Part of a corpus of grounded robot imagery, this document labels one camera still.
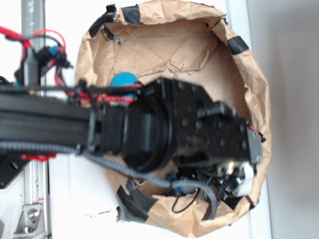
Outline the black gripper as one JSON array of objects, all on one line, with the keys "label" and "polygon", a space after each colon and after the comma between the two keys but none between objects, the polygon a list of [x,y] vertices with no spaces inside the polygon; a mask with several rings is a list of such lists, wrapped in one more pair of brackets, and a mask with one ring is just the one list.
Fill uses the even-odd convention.
[{"label": "black gripper", "polygon": [[260,133],[226,103],[214,101],[202,86],[159,78],[141,88],[139,99],[147,104],[157,127],[146,170],[169,161],[214,172],[229,164],[256,168],[262,162]]}]

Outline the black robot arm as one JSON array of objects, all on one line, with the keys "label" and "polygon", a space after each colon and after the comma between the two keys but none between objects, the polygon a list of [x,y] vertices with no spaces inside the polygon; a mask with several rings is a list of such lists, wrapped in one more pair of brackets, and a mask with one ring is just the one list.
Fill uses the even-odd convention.
[{"label": "black robot arm", "polygon": [[179,167],[217,171],[262,162],[263,137],[234,109],[213,101],[200,85],[156,79],[141,87],[69,89],[88,108],[0,89],[2,154],[111,153],[139,172]]}]

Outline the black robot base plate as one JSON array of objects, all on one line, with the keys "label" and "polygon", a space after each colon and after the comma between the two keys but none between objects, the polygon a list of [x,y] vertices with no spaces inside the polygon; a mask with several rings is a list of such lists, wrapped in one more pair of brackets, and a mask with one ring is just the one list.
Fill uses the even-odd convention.
[{"label": "black robot base plate", "polygon": [[[8,110],[0,117],[0,140],[22,141],[26,136],[27,126],[30,125],[29,117],[21,112]],[[0,188],[5,189],[16,176],[25,168],[28,162],[20,159],[17,153],[8,150],[0,150]]]}]

